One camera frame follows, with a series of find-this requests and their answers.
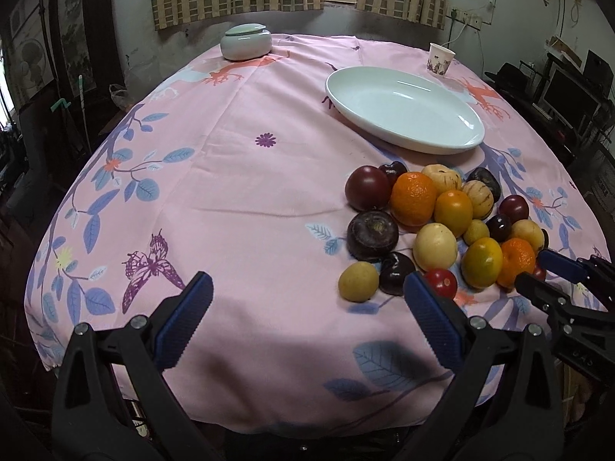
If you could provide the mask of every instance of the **pink tablecloth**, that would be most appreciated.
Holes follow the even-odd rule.
[[[414,170],[436,161],[466,174],[485,166],[504,195],[530,200],[553,249],[606,254],[603,234],[546,144],[458,62],[438,80],[425,68],[425,51],[392,43],[347,36],[274,43],[270,55],[246,63],[224,61],[219,47],[204,53],[135,106],[96,151],[30,272],[25,308],[36,346],[47,367],[57,366],[77,322],[122,326],[203,270],[214,279],[213,304],[164,374],[193,419],[291,436],[418,423],[450,372],[402,299],[378,292],[356,305],[337,295],[337,279],[353,262],[344,243],[355,215],[344,199],[348,175],[394,159]],[[433,157],[359,133],[324,86],[333,70],[360,65],[441,81],[480,115],[485,142]],[[402,235],[397,249],[410,250],[413,237]],[[468,315],[497,328],[545,325],[525,298],[495,286],[473,291],[453,270]],[[556,281],[574,290],[576,303],[599,306],[584,289]],[[124,372],[119,381],[133,395]]]

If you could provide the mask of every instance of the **paper cup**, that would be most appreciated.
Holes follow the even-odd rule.
[[[427,69],[438,76],[444,76],[448,71],[448,66],[453,62],[453,57],[455,57],[453,50],[432,43],[429,49]]]

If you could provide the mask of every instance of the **pile of fruit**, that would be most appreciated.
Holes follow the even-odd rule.
[[[399,161],[361,166],[348,178],[345,191],[348,203],[359,212],[346,236],[348,251],[358,262],[344,271],[338,283],[339,294],[348,301],[367,301],[378,288],[402,295],[404,280],[416,270],[415,263],[437,294],[454,298],[457,280],[448,269],[457,260],[461,237],[468,246],[461,273],[473,288],[497,283],[512,289],[521,272],[545,279],[536,255],[548,247],[549,236],[530,220],[523,196],[504,198],[497,214],[484,221],[502,189],[483,167],[463,182],[459,173],[442,164],[430,164],[422,172],[409,172]],[[399,240],[398,223],[417,233],[414,262],[393,251]],[[373,265],[378,262],[379,273]]]

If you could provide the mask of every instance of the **metal screw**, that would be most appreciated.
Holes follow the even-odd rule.
[[[132,319],[130,319],[130,326],[132,326],[135,329],[144,328],[147,323],[148,323],[148,318],[145,317],[144,315],[136,315]]]
[[[542,334],[542,328],[538,324],[530,324],[528,326],[528,331],[534,336],[540,336]]]
[[[474,329],[485,329],[487,327],[487,321],[478,315],[470,317],[470,325]]]
[[[75,326],[75,334],[79,334],[81,336],[82,334],[85,334],[86,332],[87,332],[86,323],[80,322],[79,324]]]

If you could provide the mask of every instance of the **white plate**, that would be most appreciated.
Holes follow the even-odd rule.
[[[365,131],[427,154],[458,154],[485,138],[474,109],[443,86],[382,67],[348,67],[327,78],[337,109]]]

